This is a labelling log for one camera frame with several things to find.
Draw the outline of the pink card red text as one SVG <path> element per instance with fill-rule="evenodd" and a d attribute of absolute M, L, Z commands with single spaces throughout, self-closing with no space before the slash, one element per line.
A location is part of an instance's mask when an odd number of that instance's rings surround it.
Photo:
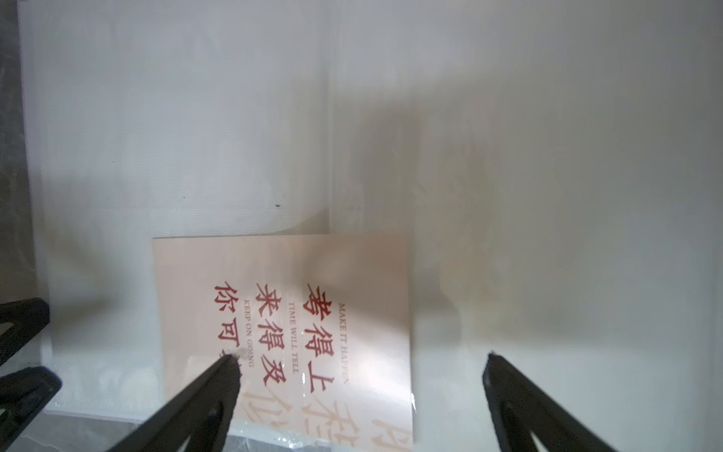
<path fill-rule="evenodd" d="M 152 249 L 167 397 L 233 354 L 236 420 L 361 451 L 412 449 L 402 237 L 173 237 Z"/>

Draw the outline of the white photo album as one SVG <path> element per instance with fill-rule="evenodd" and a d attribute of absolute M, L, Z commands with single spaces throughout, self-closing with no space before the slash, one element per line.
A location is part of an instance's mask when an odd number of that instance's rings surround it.
<path fill-rule="evenodd" d="M 414 446 L 496 352 L 621 451 L 722 448 L 718 1 L 23 1 L 55 414 L 162 402 L 152 241 L 399 232 Z"/>

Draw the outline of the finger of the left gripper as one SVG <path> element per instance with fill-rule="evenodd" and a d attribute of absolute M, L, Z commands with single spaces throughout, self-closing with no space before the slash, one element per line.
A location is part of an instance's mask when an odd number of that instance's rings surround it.
<path fill-rule="evenodd" d="M 1 304 L 1 324 L 9 329 L 1 333 L 1 365 L 50 324 L 50 306 L 40 298 Z"/>
<path fill-rule="evenodd" d="M 1 450 L 7 451 L 62 387 L 43 366 L 28 367 L 1 378 Z"/>

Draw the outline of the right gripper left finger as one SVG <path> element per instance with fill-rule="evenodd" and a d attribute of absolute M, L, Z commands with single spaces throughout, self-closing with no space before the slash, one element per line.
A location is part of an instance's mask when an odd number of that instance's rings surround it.
<path fill-rule="evenodd" d="M 224 355 L 114 451 L 220 451 L 240 392 L 237 357 Z"/>

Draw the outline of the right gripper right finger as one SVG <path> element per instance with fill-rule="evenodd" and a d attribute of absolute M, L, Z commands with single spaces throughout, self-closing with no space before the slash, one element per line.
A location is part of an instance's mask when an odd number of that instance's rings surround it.
<path fill-rule="evenodd" d="M 505 357 L 488 355 L 482 384 L 502 451 L 536 451 L 536 442 L 548 451 L 614 450 Z"/>

